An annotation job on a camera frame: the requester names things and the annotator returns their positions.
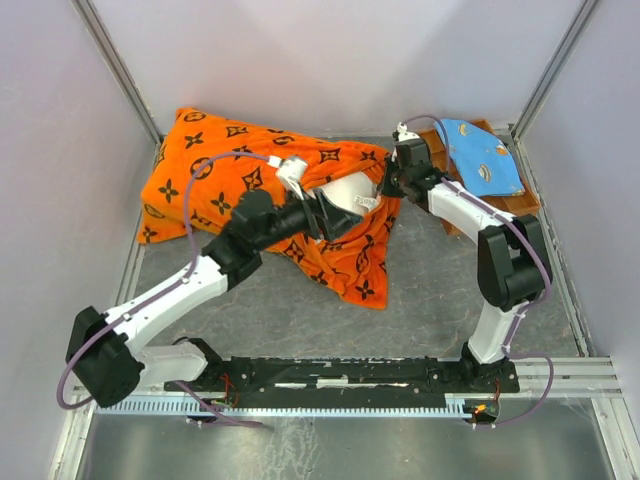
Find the white pillow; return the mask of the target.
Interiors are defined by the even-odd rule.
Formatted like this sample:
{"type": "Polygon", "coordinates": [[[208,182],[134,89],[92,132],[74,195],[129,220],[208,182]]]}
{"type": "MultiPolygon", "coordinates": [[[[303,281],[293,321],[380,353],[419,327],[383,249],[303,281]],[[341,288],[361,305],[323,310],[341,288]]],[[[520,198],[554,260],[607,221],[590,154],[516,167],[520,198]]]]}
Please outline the white pillow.
{"type": "Polygon", "coordinates": [[[361,216],[371,213],[381,203],[377,185],[363,172],[352,173],[314,187],[309,194],[314,197],[316,191],[322,191],[335,206],[361,216]]]}

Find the orange patterned pillowcase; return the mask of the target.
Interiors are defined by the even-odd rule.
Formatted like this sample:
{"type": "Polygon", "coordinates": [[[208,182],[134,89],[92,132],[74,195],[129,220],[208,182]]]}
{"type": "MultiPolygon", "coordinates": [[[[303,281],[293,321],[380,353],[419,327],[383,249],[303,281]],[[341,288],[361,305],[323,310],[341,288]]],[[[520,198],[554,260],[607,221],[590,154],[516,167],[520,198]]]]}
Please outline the orange patterned pillowcase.
{"type": "MultiPolygon", "coordinates": [[[[308,164],[301,180],[306,190],[356,172],[379,184],[390,156],[373,144],[332,142],[181,108],[140,194],[138,242],[183,237],[188,226],[218,234],[248,191],[263,189],[275,204],[283,204],[285,188],[267,163],[270,155],[301,157],[308,164]]],[[[400,206],[398,199],[381,197],[380,205],[337,241],[296,234],[270,250],[342,300],[383,309],[388,304],[387,247],[400,206]]]]}

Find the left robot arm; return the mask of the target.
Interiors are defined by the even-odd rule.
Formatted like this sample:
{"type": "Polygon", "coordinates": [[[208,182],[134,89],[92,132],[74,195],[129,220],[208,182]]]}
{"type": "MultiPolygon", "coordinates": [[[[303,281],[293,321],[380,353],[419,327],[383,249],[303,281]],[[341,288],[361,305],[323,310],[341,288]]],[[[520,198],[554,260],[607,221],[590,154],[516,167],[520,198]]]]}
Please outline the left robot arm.
{"type": "Polygon", "coordinates": [[[117,404],[139,387],[171,381],[212,389],[221,378],[213,350],[198,340],[160,347],[150,341],[246,280],[261,266],[267,248],[298,233],[336,240],[362,220],[320,189],[282,206],[264,190],[243,195],[221,232],[176,274],[103,313],[87,307],[76,315],[61,378],[75,375],[101,407],[117,404]]]}

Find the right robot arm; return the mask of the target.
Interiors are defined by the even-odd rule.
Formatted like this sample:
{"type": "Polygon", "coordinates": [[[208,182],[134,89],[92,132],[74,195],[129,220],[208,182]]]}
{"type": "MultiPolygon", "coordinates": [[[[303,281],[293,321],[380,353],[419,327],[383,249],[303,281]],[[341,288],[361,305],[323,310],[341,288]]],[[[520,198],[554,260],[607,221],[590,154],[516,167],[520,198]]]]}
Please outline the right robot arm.
{"type": "Polygon", "coordinates": [[[539,220],[515,216],[471,194],[432,164],[429,146],[419,136],[395,142],[381,194],[408,199],[476,245],[476,279],[484,304],[464,350],[470,359],[458,370],[463,386],[483,390],[495,379],[493,365],[508,357],[529,309],[551,293],[553,274],[539,220]]]}

